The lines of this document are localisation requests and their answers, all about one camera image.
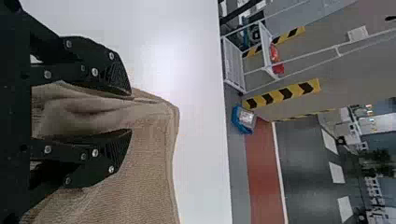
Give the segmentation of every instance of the hazard stripe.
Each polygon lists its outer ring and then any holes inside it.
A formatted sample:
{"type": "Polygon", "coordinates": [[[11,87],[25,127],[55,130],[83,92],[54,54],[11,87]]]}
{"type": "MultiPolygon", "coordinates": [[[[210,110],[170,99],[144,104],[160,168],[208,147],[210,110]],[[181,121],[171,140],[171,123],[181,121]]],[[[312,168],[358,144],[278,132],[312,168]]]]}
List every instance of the hazard stripe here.
{"type": "MultiPolygon", "coordinates": [[[[281,43],[283,43],[297,35],[300,35],[304,32],[305,32],[305,27],[301,26],[301,27],[295,28],[294,30],[289,31],[286,34],[283,34],[281,36],[274,38],[272,42],[273,42],[273,44],[278,45],[278,44],[281,44],[281,43]]],[[[262,51],[262,45],[253,47],[250,50],[244,52],[242,54],[242,58],[249,58],[251,56],[256,55],[257,53],[259,53],[261,51],[262,51]]]]}
{"type": "Polygon", "coordinates": [[[260,51],[262,51],[262,45],[256,46],[251,48],[250,50],[244,52],[242,54],[242,58],[249,58],[251,56],[256,55],[257,53],[259,53],[260,51]]]}
{"type": "Polygon", "coordinates": [[[273,39],[273,44],[275,44],[275,45],[281,44],[281,43],[283,43],[283,42],[285,42],[285,41],[287,41],[287,40],[289,40],[289,39],[291,39],[291,38],[293,38],[293,37],[295,37],[297,35],[300,35],[300,34],[302,34],[304,32],[305,32],[305,27],[304,26],[297,27],[294,30],[289,31],[286,34],[283,34],[283,35],[280,35],[280,36],[274,38],[273,39]]]}
{"type": "Polygon", "coordinates": [[[270,91],[263,95],[256,95],[243,101],[242,106],[245,109],[256,109],[262,106],[280,103],[285,100],[297,98],[310,93],[321,91],[318,78],[311,79],[303,83],[289,85],[276,91],[270,91]]]}
{"type": "Polygon", "coordinates": [[[274,122],[281,122],[281,121],[290,121],[290,120],[296,120],[296,119],[303,119],[303,118],[308,118],[308,117],[312,117],[312,116],[315,116],[315,115],[319,115],[319,114],[322,114],[322,113],[331,112],[331,111],[334,111],[334,110],[335,110],[335,109],[321,110],[321,111],[319,111],[319,112],[304,114],[304,115],[300,115],[300,116],[296,116],[296,117],[292,117],[292,118],[274,120],[274,122]]]}

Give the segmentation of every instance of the white lane marking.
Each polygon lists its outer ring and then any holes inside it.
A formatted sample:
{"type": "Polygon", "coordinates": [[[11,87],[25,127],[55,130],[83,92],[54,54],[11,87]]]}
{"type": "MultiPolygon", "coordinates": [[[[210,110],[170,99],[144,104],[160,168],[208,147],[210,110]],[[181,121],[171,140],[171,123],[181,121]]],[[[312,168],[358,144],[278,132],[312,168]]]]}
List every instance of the white lane marking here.
{"type": "Polygon", "coordinates": [[[343,168],[337,164],[329,162],[330,173],[332,173],[332,182],[335,184],[345,184],[343,168]]]}
{"type": "Polygon", "coordinates": [[[323,131],[323,129],[322,129],[322,136],[323,136],[324,146],[333,153],[338,155],[337,145],[335,144],[335,140],[332,138],[332,136],[326,133],[325,131],[323,131]]]}
{"type": "Polygon", "coordinates": [[[338,208],[340,209],[341,220],[342,223],[344,223],[353,215],[352,207],[350,206],[349,197],[346,196],[344,198],[339,198],[337,201],[338,201],[338,208]]]}
{"type": "Polygon", "coordinates": [[[280,186],[280,198],[282,200],[282,207],[283,207],[283,218],[285,219],[285,224],[289,224],[288,209],[286,208],[285,189],[283,187],[282,169],[280,167],[279,148],[277,145],[276,124],[274,122],[272,122],[272,128],[273,128],[275,154],[276,154],[277,175],[278,175],[279,186],[280,186]]]}

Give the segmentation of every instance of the burlap sack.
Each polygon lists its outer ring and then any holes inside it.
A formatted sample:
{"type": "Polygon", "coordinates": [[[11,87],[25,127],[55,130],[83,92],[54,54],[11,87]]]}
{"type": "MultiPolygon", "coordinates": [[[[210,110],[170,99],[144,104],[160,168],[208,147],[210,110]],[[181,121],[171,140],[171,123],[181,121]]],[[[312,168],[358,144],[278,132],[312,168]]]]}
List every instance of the burlap sack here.
{"type": "Polygon", "coordinates": [[[134,135],[117,174],[90,188],[57,190],[21,223],[179,223],[172,177],[175,106],[136,89],[119,97],[58,82],[33,88],[32,108],[34,137],[124,128],[134,135]]]}

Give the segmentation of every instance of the screw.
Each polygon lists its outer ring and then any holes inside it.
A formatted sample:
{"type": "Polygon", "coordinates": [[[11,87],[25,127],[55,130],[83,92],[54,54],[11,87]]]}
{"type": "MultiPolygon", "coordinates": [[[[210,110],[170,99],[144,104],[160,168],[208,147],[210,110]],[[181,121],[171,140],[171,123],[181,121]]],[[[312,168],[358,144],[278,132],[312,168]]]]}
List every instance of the screw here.
{"type": "Polygon", "coordinates": [[[93,156],[93,157],[98,157],[98,156],[99,156],[99,150],[98,150],[98,149],[94,149],[94,150],[92,151],[92,156],[93,156]]]}
{"type": "Polygon", "coordinates": [[[109,52],[108,53],[108,57],[110,58],[110,60],[114,60],[114,53],[113,52],[109,52]]]}
{"type": "Polygon", "coordinates": [[[70,177],[67,177],[66,180],[64,181],[66,185],[69,185],[71,182],[72,182],[72,178],[70,177]]]}
{"type": "Polygon", "coordinates": [[[113,174],[114,173],[114,166],[108,167],[108,172],[113,174]]]}
{"type": "Polygon", "coordinates": [[[86,154],[86,153],[82,153],[80,159],[81,159],[82,161],[87,160],[87,154],[86,154]]]}
{"type": "Polygon", "coordinates": [[[94,77],[97,77],[97,76],[99,75],[99,72],[98,72],[98,70],[97,70],[96,68],[93,68],[93,69],[92,69],[92,75],[93,75],[94,77]]]}
{"type": "Polygon", "coordinates": [[[70,40],[66,40],[66,46],[70,49],[73,46],[73,44],[70,40]]]}
{"type": "Polygon", "coordinates": [[[50,154],[52,151],[52,146],[45,146],[44,147],[44,153],[45,154],[50,154]]]}
{"type": "Polygon", "coordinates": [[[44,78],[46,79],[50,79],[52,78],[52,73],[50,71],[44,71],[44,78]]]}

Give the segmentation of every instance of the black cable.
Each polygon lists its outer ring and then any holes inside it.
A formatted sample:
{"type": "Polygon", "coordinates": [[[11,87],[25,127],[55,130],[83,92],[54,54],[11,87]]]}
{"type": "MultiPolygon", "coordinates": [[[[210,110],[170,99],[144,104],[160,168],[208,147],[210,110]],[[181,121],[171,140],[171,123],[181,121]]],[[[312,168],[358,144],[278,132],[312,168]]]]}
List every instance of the black cable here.
{"type": "Polygon", "coordinates": [[[246,2],[243,6],[237,8],[236,10],[234,10],[233,12],[231,12],[230,14],[228,14],[226,17],[223,17],[220,19],[220,25],[223,25],[231,20],[233,20],[235,17],[238,17],[239,15],[241,15],[242,13],[244,13],[245,11],[251,9],[252,7],[256,6],[258,3],[260,3],[261,0],[250,0],[248,2],[246,2]]]}
{"type": "Polygon", "coordinates": [[[385,21],[394,21],[396,20],[396,16],[388,16],[385,18],[385,21]]]}

